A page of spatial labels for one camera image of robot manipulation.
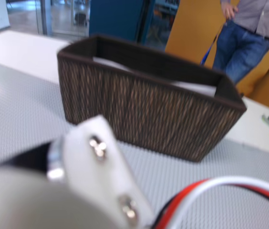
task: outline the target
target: white paper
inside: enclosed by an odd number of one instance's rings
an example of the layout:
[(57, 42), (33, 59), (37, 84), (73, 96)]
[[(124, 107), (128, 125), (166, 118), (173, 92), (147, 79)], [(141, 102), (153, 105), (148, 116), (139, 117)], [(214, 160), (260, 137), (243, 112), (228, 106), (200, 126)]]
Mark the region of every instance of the white paper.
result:
[[(111, 66), (114, 68), (118, 68), (118, 69), (121, 69), (124, 71), (131, 72), (131, 69), (127, 68), (126, 66), (124, 66), (122, 64), (114, 62), (114, 61), (110, 61), (110, 60), (99, 58), (99, 57), (93, 57), (93, 61), (104, 64), (104, 65), (108, 65), (108, 66)], [(173, 82), (171, 82), (171, 84), (174, 86), (178, 86), (178, 87), (188, 89), (188, 90), (193, 91), (193, 92), (198, 92), (200, 94), (204, 94), (204, 95), (211, 96), (211, 97), (214, 97), (215, 92), (216, 92), (215, 86), (209, 86), (209, 85), (204, 85), (204, 84), (185, 83), (182, 81), (173, 81)]]

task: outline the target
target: gray table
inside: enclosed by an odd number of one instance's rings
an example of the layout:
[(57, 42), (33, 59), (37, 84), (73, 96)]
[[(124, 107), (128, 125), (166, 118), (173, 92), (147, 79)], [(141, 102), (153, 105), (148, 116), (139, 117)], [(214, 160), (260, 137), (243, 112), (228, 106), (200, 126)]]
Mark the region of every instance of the gray table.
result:
[[(59, 86), (0, 65), (0, 161), (65, 134)], [(223, 140), (199, 164), (119, 143), (155, 211), (192, 182), (239, 175), (269, 182), (269, 153)], [(237, 187), (202, 195), (185, 214), (190, 229), (269, 229), (269, 202)]]

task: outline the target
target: woven basket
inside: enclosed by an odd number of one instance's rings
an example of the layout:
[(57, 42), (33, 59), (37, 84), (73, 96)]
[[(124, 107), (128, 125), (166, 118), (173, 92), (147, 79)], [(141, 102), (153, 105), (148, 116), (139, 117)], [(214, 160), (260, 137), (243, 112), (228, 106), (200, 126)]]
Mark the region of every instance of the woven basket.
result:
[[(93, 57), (131, 71), (94, 62)], [(127, 42), (101, 36), (76, 42), (58, 53), (58, 66), (69, 122), (102, 114), (117, 139), (186, 160), (200, 161), (246, 111), (225, 75)], [(170, 81), (216, 86), (216, 95)]]

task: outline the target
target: metal screw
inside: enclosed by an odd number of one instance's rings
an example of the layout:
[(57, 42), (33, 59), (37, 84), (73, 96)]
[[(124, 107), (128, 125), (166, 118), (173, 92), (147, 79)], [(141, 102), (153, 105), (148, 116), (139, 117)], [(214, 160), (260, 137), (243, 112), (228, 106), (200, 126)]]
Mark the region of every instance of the metal screw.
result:
[(125, 214), (128, 223), (131, 226), (137, 226), (138, 224), (138, 213), (136, 210), (136, 202), (131, 199), (128, 195), (122, 195), (119, 197), (119, 203), (122, 212)]
[(48, 171), (47, 178), (52, 182), (65, 183), (66, 174), (63, 167), (62, 159), (62, 148), (63, 148), (64, 138), (61, 137), (51, 143), (49, 152), (48, 152)]
[(92, 147), (96, 158), (99, 161), (104, 161), (106, 159), (106, 143), (102, 142), (98, 137), (92, 136), (90, 138), (89, 144)]

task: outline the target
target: blue jeans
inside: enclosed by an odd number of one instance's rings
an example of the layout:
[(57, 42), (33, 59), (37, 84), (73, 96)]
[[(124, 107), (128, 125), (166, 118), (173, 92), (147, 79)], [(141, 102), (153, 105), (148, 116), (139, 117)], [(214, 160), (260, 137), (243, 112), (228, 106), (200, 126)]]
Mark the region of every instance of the blue jeans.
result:
[(213, 69), (223, 71), (238, 83), (258, 65), (268, 50), (268, 39), (227, 21), (217, 40)]

